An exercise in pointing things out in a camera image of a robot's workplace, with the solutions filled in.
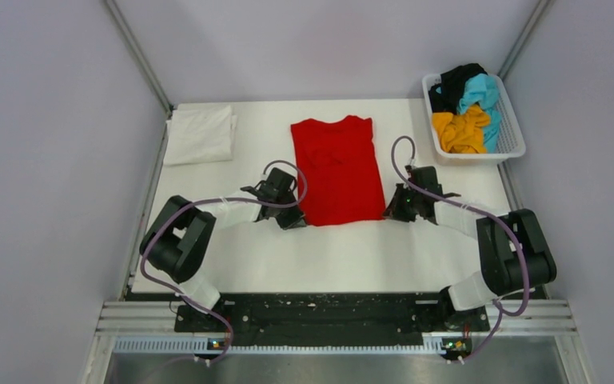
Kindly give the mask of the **red t shirt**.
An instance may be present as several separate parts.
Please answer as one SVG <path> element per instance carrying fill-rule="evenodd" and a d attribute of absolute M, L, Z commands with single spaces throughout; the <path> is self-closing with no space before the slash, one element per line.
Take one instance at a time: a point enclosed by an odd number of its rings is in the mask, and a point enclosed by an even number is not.
<path fill-rule="evenodd" d="M 313 118 L 291 125 L 296 165 L 306 181 L 299 204 L 311 226 L 383 218 L 385 195 L 373 142 L 373 120 L 348 115 L 338 122 Z"/>

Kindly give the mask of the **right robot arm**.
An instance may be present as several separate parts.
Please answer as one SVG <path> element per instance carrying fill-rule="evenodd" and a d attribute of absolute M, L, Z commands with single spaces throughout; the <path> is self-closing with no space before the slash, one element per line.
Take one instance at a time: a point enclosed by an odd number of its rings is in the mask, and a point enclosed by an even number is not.
<path fill-rule="evenodd" d="M 443 288 L 437 320 L 448 330 L 468 321 L 469 311 L 516 292 L 556 279 L 557 268 L 540 223 L 532 210 L 495 214 L 487 207 L 443 191 L 433 166 L 398 170 L 393 198 L 383 216 L 398 222 L 421 218 L 476 241 L 479 270 Z"/>

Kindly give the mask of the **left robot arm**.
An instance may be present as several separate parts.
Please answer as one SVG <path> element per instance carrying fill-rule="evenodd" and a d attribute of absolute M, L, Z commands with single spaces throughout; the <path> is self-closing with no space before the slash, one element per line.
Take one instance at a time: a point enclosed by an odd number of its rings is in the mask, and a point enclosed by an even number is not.
<path fill-rule="evenodd" d="M 216 330 L 225 317 L 217 304 L 219 290 L 201 272 L 214 230 L 271 218 L 283 230 L 306 225 L 298 205 L 307 194 L 306 177 L 301 170 L 295 175 L 283 171 L 281 164 L 271 162 L 256 185 L 227 197 L 198 202 L 181 195 L 170 197 L 142 239 L 142 275 L 192 305 L 194 321 L 204 330 Z"/>

